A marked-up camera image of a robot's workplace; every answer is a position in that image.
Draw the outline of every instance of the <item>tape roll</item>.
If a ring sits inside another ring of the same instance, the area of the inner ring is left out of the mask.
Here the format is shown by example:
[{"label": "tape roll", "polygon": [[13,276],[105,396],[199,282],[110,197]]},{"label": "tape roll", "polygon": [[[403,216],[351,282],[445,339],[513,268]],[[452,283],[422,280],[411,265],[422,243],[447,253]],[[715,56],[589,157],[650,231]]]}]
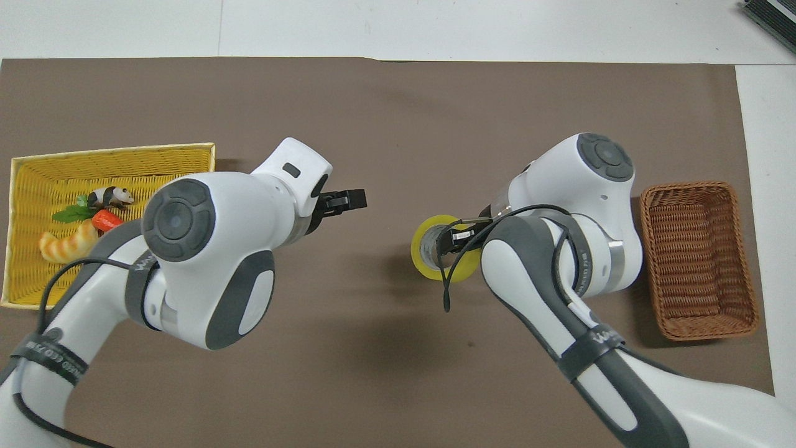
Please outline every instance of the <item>tape roll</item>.
[{"label": "tape roll", "polygon": [[[458,218],[450,216],[449,214],[438,214],[423,221],[415,231],[410,247],[412,252],[412,263],[414,263],[415,268],[422,273],[424,277],[442,281],[442,275],[439,273],[439,267],[435,259],[437,237],[442,233],[445,226],[457,220]],[[458,224],[454,228],[456,230],[465,230],[467,224]],[[456,269],[453,271],[451,282],[462,281],[473,275],[473,272],[478,268],[478,263],[480,262],[480,249],[466,252],[458,261]],[[446,275],[449,270],[450,268],[445,268]]]}]

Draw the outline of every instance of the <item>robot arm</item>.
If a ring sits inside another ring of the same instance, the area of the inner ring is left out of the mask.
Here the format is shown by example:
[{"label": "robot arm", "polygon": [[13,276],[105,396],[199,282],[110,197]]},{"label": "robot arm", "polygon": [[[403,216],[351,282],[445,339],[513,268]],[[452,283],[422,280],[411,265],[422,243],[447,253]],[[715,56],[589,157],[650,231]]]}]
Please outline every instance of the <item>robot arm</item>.
[{"label": "robot arm", "polygon": [[[251,174],[200,173],[160,188],[141,220],[100,239],[90,257],[102,262],[81,269],[0,373],[0,446],[68,446],[52,432],[63,426],[68,396],[128,317],[211,350],[246,336],[271,301],[272,250],[325,216],[367,205],[363,191],[321,193],[331,171],[315,151],[286,139]],[[26,418],[16,394],[54,428]]]},{"label": "robot arm", "polygon": [[678,375],[636,356],[581,297],[626,288],[641,266],[630,215],[630,159],[593,134],[573,136],[518,175],[490,206],[482,246],[494,295],[525,323],[624,446],[785,447],[796,415],[745,387]]}]

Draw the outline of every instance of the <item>gray joint cap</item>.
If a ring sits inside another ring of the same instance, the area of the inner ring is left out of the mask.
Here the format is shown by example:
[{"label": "gray joint cap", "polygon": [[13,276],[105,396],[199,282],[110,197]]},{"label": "gray joint cap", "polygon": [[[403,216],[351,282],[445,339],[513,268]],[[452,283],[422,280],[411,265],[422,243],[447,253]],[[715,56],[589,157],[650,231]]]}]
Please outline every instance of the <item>gray joint cap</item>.
[{"label": "gray joint cap", "polygon": [[601,177],[624,182],[633,177],[633,162],[616,142],[600,134],[578,136],[580,158]]},{"label": "gray joint cap", "polygon": [[146,244],[167,261],[185,261],[200,253],[215,225],[210,189],[196,179],[163,187],[150,199],[141,220]]}]

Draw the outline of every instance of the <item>toy panda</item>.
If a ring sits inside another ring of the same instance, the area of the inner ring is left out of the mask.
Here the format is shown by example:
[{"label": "toy panda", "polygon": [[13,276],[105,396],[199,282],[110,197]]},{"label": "toy panda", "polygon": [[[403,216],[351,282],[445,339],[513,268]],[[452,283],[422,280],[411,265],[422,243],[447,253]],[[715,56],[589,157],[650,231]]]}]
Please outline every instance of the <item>toy panda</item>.
[{"label": "toy panda", "polygon": [[97,209],[107,209],[112,206],[124,209],[128,204],[133,203],[133,197],[127,188],[108,187],[97,188],[88,195],[88,206]]}]

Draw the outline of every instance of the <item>brown paper sheet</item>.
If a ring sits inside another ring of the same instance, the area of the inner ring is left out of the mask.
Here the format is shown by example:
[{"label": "brown paper sheet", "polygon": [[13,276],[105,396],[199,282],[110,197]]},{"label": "brown paper sheet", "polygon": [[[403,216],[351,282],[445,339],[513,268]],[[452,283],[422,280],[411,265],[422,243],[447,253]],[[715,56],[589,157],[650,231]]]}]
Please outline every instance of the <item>brown paper sheet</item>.
[{"label": "brown paper sheet", "polygon": [[[441,284],[408,252],[425,218],[476,215],[577,132],[624,146],[635,196],[656,183],[729,181],[759,294],[731,66],[3,61],[0,172],[14,156],[205,141],[217,143],[219,170],[250,171],[293,136],[334,165],[327,190],[365,188],[369,200],[275,252],[271,307],[230,348],[121,324],[73,394],[68,427],[118,446],[618,446],[479,274],[454,285],[445,314]],[[644,273],[587,303],[631,347],[686,375],[773,391],[765,325],[736,340],[667,342]],[[0,309],[0,354],[33,327],[33,312]]]}]

